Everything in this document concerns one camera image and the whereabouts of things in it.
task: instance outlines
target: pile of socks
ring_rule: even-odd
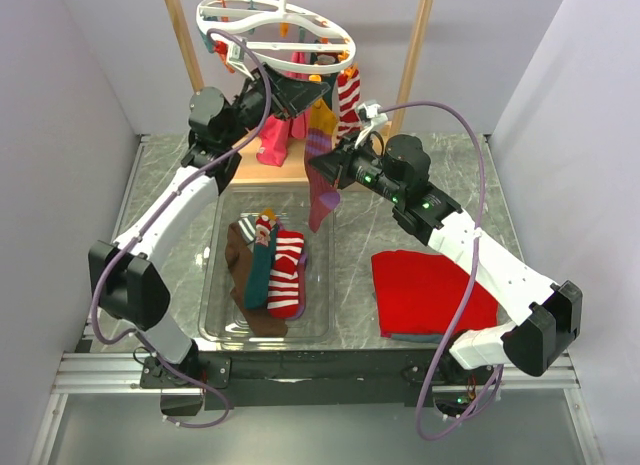
[[[242,276],[234,273],[227,259],[235,293],[242,289],[242,306],[237,300],[236,304],[249,315],[267,313],[286,327],[284,320],[298,318],[304,307],[304,236],[285,230],[271,209],[264,210],[255,220],[251,216],[242,217],[230,226],[230,230],[231,227],[237,230],[249,253],[248,244],[253,243],[251,264],[244,264]],[[256,335],[265,336],[254,330],[248,319],[247,323]]]

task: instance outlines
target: gray wall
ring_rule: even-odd
[[[26,463],[135,136],[62,0],[0,0],[0,462]]]
[[[571,347],[609,464],[638,463],[640,0],[564,0],[491,139],[526,258],[584,291]]]
[[[239,91],[195,28],[201,0],[182,0],[205,83]],[[363,98],[395,102],[418,0],[291,0],[355,39]],[[447,102],[492,132],[562,0],[435,0],[413,99]],[[163,0],[65,0],[136,132],[184,131],[191,96]],[[297,39],[297,31],[291,32]],[[410,111],[405,128],[459,130],[441,113]]]

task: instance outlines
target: red and white striped sock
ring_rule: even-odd
[[[267,310],[277,318],[293,317],[300,306],[298,262],[302,255],[304,235],[278,231],[276,261],[271,269]]]
[[[360,120],[356,113],[356,105],[360,101],[360,70],[357,68],[349,77],[346,73],[338,75],[338,141],[347,133],[360,129]]]

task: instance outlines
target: marble tabletop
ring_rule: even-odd
[[[458,201],[473,216],[478,208],[478,165],[466,135],[418,134],[431,157],[431,181]],[[481,139],[486,161],[487,195],[482,227],[511,253],[520,256],[518,242],[504,201],[489,149]],[[186,151],[186,136],[144,137],[133,179],[123,204],[118,232],[137,220],[168,185]],[[191,223],[171,251],[161,274],[172,294],[170,313],[201,349],[220,345],[201,338],[201,300],[205,283],[209,245],[212,240],[216,203],[208,205]],[[392,204],[367,192],[342,193],[342,203],[334,214],[336,254],[334,278],[333,331],[321,342],[292,344],[288,348],[336,350],[433,347],[430,344],[393,341],[380,337],[373,294],[371,256],[384,250],[427,251],[415,238],[402,231],[391,216]],[[499,321],[506,315],[499,313]],[[124,327],[102,313],[100,324],[108,335]],[[92,352],[132,351],[132,338],[104,347],[94,341]]]

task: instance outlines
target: purple cable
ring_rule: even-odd
[[[448,105],[445,105],[444,103],[432,102],[428,100],[408,102],[400,105],[381,108],[379,112],[388,113],[388,112],[393,112],[394,110],[399,110],[401,108],[420,107],[420,106],[440,108],[441,110],[445,110],[449,112],[460,122],[460,124],[464,127],[465,131],[469,134],[469,138],[471,138],[471,142],[473,143],[473,146],[476,149],[476,153],[478,155],[478,167],[480,169],[480,194],[479,194],[479,200],[478,200],[479,207],[478,207],[478,213],[476,214],[476,217],[474,220],[475,222],[474,227],[476,229],[480,228],[480,224],[482,222],[482,212],[484,209],[485,194],[486,194],[484,157],[482,156],[482,148],[480,148],[480,143],[478,143],[477,137],[473,133],[471,126],[464,119],[464,117],[460,115],[460,113],[458,113],[456,110],[454,110]],[[444,438],[449,433],[451,433],[454,429],[456,429],[467,418],[472,418],[474,416],[477,416],[477,414],[486,410],[487,406],[491,402],[493,402],[493,399],[495,398],[495,395],[497,394],[498,388],[500,386],[499,379],[502,377],[502,370],[503,370],[502,365],[499,365],[495,368],[493,374],[491,375],[491,377],[489,378],[485,386],[482,388],[480,393],[476,395],[476,398],[471,402],[471,404],[467,407],[464,413],[462,413],[460,417],[454,420],[454,422],[448,428],[434,435],[427,435],[422,430],[422,407],[424,406],[424,402],[427,398],[427,392],[429,391],[429,386],[431,385],[431,381],[433,380],[433,375],[435,374],[436,368],[438,366],[438,362],[440,361],[440,358],[442,357],[442,354],[444,353],[444,350],[447,347],[447,344],[449,343],[451,336],[453,335],[453,331],[458,325],[458,322],[460,321],[460,317],[462,316],[465,308],[467,307],[467,303],[469,302],[469,297],[471,297],[471,292],[473,291],[473,286],[476,283],[476,275],[478,273],[478,264],[480,261],[479,240],[480,240],[479,236],[476,236],[473,240],[473,257],[471,259],[471,273],[469,274],[469,281],[467,282],[467,287],[464,291],[464,295],[462,296],[462,300],[460,301],[460,305],[458,305],[458,309],[456,310],[456,313],[454,314],[453,318],[451,319],[451,322],[449,323],[449,327],[447,327],[447,331],[444,333],[442,340],[440,341],[440,344],[438,345],[438,348],[436,349],[433,355],[433,358],[429,365],[429,369],[427,370],[427,375],[424,379],[424,383],[422,384],[422,389],[420,390],[420,395],[418,397],[418,404],[416,405],[416,411],[415,411],[416,431],[418,432],[418,435],[420,435],[420,437],[423,440],[429,440],[429,441],[440,440],[441,438]],[[480,407],[477,411],[474,411],[478,406],[478,404],[480,403],[480,399],[487,393],[487,390],[489,390],[489,387],[494,382],[496,383],[496,386],[494,388],[493,394],[491,395],[487,403],[482,405],[482,407]]]
[[[175,424],[179,424],[181,427],[185,427],[185,428],[207,428],[207,427],[212,427],[214,425],[218,425],[219,423],[221,423],[224,419],[227,418],[227,416],[229,415],[229,410],[231,410],[231,404],[229,403],[229,400],[227,399],[227,397],[225,397],[218,390],[216,390],[215,388],[207,385],[206,383],[203,383],[203,382],[200,382],[198,380],[195,380],[195,379],[193,379],[193,378],[181,373],[180,371],[176,370],[167,360],[165,360],[163,357],[160,356],[160,354],[157,352],[157,350],[135,328],[128,328],[124,332],[120,333],[119,335],[117,335],[114,338],[105,337],[102,334],[102,331],[100,330],[100,325],[98,324],[98,303],[100,302],[100,296],[102,295],[102,290],[105,287],[105,284],[107,282],[107,278],[109,277],[109,275],[111,274],[113,269],[116,267],[118,262],[120,260],[122,260],[122,258],[133,249],[133,247],[135,246],[136,243],[138,243],[139,241],[142,240],[142,237],[144,236],[144,234],[149,230],[149,228],[151,228],[151,226],[162,215],[162,213],[169,207],[169,205],[171,205],[171,203],[173,202],[173,200],[175,200],[175,198],[179,195],[179,193],[182,192],[182,190],[184,190],[191,182],[196,180],[198,177],[201,177],[202,175],[207,173],[209,170],[211,170],[213,167],[218,165],[220,162],[223,162],[224,160],[228,159],[230,156],[234,155],[235,153],[238,153],[240,150],[242,150],[244,147],[246,147],[249,143],[251,143],[251,141],[258,136],[258,134],[260,133],[260,131],[264,127],[264,124],[266,123],[267,118],[269,118],[269,115],[271,113],[271,83],[269,82],[269,76],[267,75],[266,70],[262,66],[262,63],[260,63],[260,60],[258,59],[258,57],[255,55],[255,53],[253,53],[251,50],[249,50],[246,47],[246,45],[244,43],[242,43],[242,41],[238,40],[233,35],[225,32],[225,31],[222,31],[222,30],[216,30],[216,29],[212,28],[207,32],[207,38],[209,40],[211,40],[212,42],[213,42],[213,39],[211,38],[211,34],[212,33],[217,33],[217,34],[223,36],[224,38],[226,38],[227,40],[231,40],[232,42],[237,44],[240,48],[242,48],[244,50],[244,52],[249,56],[249,58],[251,58],[251,60],[256,64],[256,67],[258,68],[258,72],[260,72],[260,76],[262,77],[262,79],[264,81],[264,88],[265,88],[264,112],[263,112],[262,117],[260,119],[260,123],[258,123],[258,126],[244,139],[244,141],[240,145],[238,145],[237,147],[232,148],[231,150],[225,152],[224,154],[222,154],[221,156],[219,156],[218,158],[216,158],[212,162],[208,163],[207,165],[203,166],[202,168],[199,168],[197,171],[195,171],[194,173],[189,175],[187,178],[185,178],[182,181],[182,183],[180,183],[180,185],[178,185],[177,191],[171,192],[167,196],[165,201],[160,204],[160,206],[155,211],[155,213],[153,213],[153,215],[151,215],[151,217],[149,217],[149,220],[147,220],[144,223],[144,225],[142,225],[142,227],[140,227],[140,230],[138,232],[138,237],[132,238],[131,241],[129,241],[129,243],[127,243],[115,255],[115,257],[113,257],[113,259],[107,264],[107,266],[105,267],[104,271],[100,275],[100,278],[98,279],[98,283],[96,284],[95,291],[93,292],[93,296],[91,297],[91,308],[90,308],[91,327],[93,328],[93,333],[95,334],[96,338],[100,342],[104,343],[105,345],[113,345],[115,343],[118,343],[120,340],[122,340],[127,335],[135,333],[135,335],[138,337],[138,340],[140,340],[140,342],[142,342],[144,344],[144,346],[147,347],[152,354],[153,353],[156,354],[156,358],[160,361],[160,363],[162,364],[163,367],[165,367],[171,373],[176,375],[178,378],[181,378],[182,380],[185,380],[185,381],[191,383],[192,385],[195,385],[198,388],[202,388],[204,390],[207,390],[207,391],[215,394],[218,398],[220,398],[220,400],[224,404],[225,410],[224,410],[224,413],[222,414],[222,416],[220,418],[218,418],[218,419],[216,419],[216,420],[214,420],[212,422],[209,422],[209,423],[197,423],[197,424],[195,424],[195,423],[184,423],[184,422],[178,422],[174,418],[167,417],[167,419],[170,422],[175,423]]]

